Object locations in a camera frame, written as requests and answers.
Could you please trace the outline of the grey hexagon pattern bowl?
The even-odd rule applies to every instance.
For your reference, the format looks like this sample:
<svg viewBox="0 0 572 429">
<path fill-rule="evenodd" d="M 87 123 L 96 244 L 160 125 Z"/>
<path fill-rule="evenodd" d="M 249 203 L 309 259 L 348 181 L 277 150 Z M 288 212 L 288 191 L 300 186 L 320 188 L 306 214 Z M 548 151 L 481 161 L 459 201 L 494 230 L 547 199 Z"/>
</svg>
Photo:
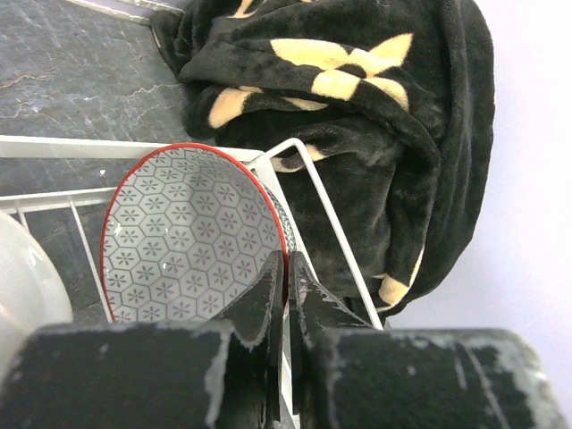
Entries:
<svg viewBox="0 0 572 429">
<path fill-rule="evenodd" d="M 163 147 L 124 177 L 107 210 L 101 253 L 118 323 L 204 321 L 296 239 L 276 196 L 236 158 L 197 143 Z"/>
</svg>

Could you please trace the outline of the white wire dish rack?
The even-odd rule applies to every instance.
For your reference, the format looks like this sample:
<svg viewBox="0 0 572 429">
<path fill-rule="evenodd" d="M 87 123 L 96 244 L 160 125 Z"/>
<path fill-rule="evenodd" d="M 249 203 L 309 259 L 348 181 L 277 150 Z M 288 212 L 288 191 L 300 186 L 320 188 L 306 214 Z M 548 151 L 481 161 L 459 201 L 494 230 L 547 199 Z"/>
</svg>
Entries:
<svg viewBox="0 0 572 429">
<path fill-rule="evenodd" d="M 272 428 L 282 318 L 302 255 L 243 163 L 195 143 L 142 158 L 101 242 L 112 322 L 34 332 L 1 388 L 4 428 Z"/>
</svg>

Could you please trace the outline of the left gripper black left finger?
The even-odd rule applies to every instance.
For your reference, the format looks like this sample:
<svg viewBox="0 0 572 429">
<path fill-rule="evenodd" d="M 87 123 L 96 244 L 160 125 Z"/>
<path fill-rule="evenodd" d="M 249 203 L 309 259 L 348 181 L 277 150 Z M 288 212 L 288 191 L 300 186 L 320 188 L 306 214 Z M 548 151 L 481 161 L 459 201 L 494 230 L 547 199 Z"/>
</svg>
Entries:
<svg viewBox="0 0 572 429">
<path fill-rule="evenodd" d="M 1 385 L 4 428 L 269 428 L 279 418 L 282 255 L 206 322 L 52 325 Z"/>
</svg>

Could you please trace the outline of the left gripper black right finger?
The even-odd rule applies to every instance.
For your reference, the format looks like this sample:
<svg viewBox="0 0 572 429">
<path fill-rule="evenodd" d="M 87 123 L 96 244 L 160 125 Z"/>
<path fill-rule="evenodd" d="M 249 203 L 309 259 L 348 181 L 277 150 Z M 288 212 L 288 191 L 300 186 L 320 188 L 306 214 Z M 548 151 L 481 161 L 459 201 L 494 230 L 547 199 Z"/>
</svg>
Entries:
<svg viewBox="0 0 572 429">
<path fill-rule="evenodd" d="M 564 428 L 534 351 L 504 330 L 379 331 L 290 257 L 294 408 L 304 428 Z"/>
</svg>

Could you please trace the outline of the red rimmed bowl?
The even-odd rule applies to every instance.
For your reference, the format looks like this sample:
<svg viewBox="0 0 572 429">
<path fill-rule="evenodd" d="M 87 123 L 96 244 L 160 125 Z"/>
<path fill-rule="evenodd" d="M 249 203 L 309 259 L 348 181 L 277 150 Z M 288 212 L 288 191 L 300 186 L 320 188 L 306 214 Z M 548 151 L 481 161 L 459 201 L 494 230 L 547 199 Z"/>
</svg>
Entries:
<svg viewBox="0 0 572 429">
<path fill-rule="evenodd" d="M 44 249 L 1 213 L 1 374 L 37 329 L 73 320 L 63 281 Z"/>
</svg>

